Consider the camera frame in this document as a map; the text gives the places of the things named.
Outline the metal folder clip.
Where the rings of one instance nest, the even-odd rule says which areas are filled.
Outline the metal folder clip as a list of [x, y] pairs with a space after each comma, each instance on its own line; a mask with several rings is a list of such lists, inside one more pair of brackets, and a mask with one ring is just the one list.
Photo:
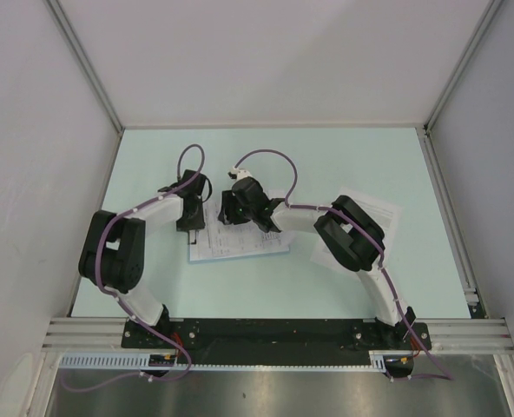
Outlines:
[[198, 230], [190, 230], [188, 232], [188, 244], [189, 245], [196, 245], [198, 242]]

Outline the table form paper sheet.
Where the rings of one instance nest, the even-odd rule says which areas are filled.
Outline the table form paper sheet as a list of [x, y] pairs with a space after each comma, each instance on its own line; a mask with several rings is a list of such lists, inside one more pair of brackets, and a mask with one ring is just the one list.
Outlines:
[[224, 225], [218, 220], [220, 198], [203, 204], [206, 227], [197, 231], [188, 245], [190, 263], [218, 261], [250, 256], [283, 254], [290, 251], [294, 232], [264, 233], [253, 222]]

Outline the blue clipboard folder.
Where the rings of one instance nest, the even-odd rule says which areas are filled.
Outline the blue clipboard folder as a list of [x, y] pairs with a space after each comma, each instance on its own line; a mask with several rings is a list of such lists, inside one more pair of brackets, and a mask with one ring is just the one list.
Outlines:
[[198, 234], [196, 245], [188, 244], [188, 261], [190, 263], [206, 261], [225, 261], [252, 258], [267, 255], [285, 254], [290, 251], [294, 234], [256, 235], [235, 237], [232, 242], [212, 243], [202, 234]]

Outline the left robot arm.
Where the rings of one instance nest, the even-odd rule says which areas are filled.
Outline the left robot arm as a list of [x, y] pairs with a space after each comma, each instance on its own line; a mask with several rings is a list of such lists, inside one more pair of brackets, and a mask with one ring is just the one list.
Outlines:
[[210, 180], [187, 169], [177, 182], [125, 215], [98, 210], [91, 218], [79, 274], [123, 304], [131, 320], [143, 322], [140, 335], [155, 348], [169, 341], [173, 326], [167, 307], [142, 283], [146, 238], [169, 223], [188, 234], [204, 229], [204, 191], [212, 194]]

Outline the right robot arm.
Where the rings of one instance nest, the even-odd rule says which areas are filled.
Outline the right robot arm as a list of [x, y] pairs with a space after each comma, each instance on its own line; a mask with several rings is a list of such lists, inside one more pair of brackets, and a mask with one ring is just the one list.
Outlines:
[[272, 198], [252, 176], [221, 193], [218, 220], [225, 225], [254, 223], [264, 233], [317, 233], [334, 260], [354, 272], [368, 293], [381, 341], [401, 348], [411, 338], [415, 314], [399, 298], [385, 268], [383, 229], [347, 195], [329, 205], [291, 204]]

